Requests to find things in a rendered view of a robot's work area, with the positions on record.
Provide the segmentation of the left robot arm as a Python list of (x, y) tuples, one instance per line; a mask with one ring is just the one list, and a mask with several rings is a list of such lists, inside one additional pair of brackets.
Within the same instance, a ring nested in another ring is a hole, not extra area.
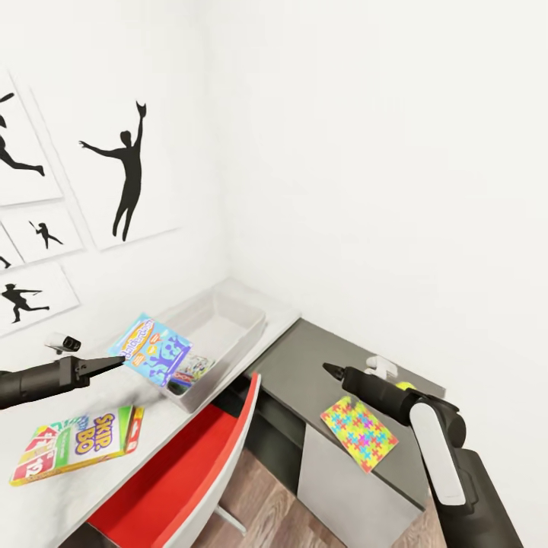
[(81, 342), (63, 333), (49, 334), (44, 344), (53, 348), (51, 363), (25, 371), (0, 371), (0, 410), (90, 386), (90, 378), (121, 367), (126, 360), (124, 355), (81, 360), (72, 355)]

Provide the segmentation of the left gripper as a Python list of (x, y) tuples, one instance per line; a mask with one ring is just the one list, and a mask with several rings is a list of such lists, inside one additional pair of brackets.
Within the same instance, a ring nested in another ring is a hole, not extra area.
[(28, 368), (21, 378), (22, 398), (32, 403), (90, 386), (90, 378), (121, 367), (125, 360), (124, 355), (85, 360), (71, 355), (62, 357), (59, 362)]

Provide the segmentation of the board game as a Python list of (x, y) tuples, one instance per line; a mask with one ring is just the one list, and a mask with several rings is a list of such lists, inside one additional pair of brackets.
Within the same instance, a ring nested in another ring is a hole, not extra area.
[(124, 355), (125, 365), (164, 387), (192, 347), (192, 342), (142, 313), (107, 353)]
[(189, 388), (213, 365), (215, 361), (196, 355), (193, 352), (184, 356), (177, 370), (170, 376), (169, 384), (188, 391)]
[(8, 483), (26, 485), (134, 452), (143, 411), (130, 404), (40, 426)]

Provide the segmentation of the jigsaw puzzle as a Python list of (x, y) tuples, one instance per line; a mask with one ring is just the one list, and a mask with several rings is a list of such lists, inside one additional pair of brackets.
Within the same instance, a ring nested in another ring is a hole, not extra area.
[(320, 417), (367, 473), (399, 440), (364, 405), (350, 408), (347, 402), (345, 395)]

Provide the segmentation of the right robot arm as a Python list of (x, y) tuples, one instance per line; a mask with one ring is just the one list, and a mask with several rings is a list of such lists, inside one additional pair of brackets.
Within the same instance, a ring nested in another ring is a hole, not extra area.
[(405, 427), (412, 427), (447, 548), (524, 548), (476, 451), (462, 448), (467, 427), (459, 408), (385, 381), (397, 367), (376, 355), (365, 372), (324, 362), (342, 388)]

